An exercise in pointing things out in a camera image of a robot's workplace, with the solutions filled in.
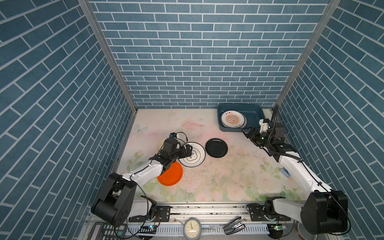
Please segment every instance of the stapler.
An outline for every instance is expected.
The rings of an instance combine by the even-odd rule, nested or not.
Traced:
[[[245,225],[241,222],[241,217],[237,217],[230,222],[227,226],[223,227],[226,235],[237,233],[245,228]]]

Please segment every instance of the orange plate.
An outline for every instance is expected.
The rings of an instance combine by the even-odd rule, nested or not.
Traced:
[[[165,173],[158,176],[157,179],[162,185],[170,187],[180,182],[182,177],[183,168],[180,163],[175,162]]]

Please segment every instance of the alarm clock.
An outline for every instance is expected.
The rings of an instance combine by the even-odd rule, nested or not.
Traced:
[[[183,234],[187,240],[198,240],[201,236],[201,224],[195,218],[188,219],[183,226]]]

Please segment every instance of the calculator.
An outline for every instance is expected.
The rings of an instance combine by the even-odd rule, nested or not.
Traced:
[[[87,240],[120,240],[127,231],[127,225],[122,224],[113,229],[113,226],[107,222],[96,222]]]

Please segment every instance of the robotic arm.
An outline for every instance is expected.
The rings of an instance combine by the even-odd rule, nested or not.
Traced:
[[[163,148],[149,159],[146,165],[119,175],[112,173],[108,176],[93,202],[91,212],[115,227],[124,223],[127,217],[146,216],[152,219],[156,210],[156,202],[150,198],[133,200],[136,186],[142,186],[152,178],[163,174],[179,158],[190,157],[192,146],[182,146],[171,133],[170,138],[164,141]],[[121,190],[119,196],[113,192]]]
[[[284,127],[277,121],[278,105],[272,120],[260,120],[260,129],[250,127],[243,133],[253,144],[273,156],[286,177],[293,177],[306,194],[305,204],[282,197],[269,197],[265,202],[266,215],[285,215],[301,223],[311,234],[344,232],[347,230],[348,199],[342,191],[325,184],[300,158],[296,150],[285,143]]]

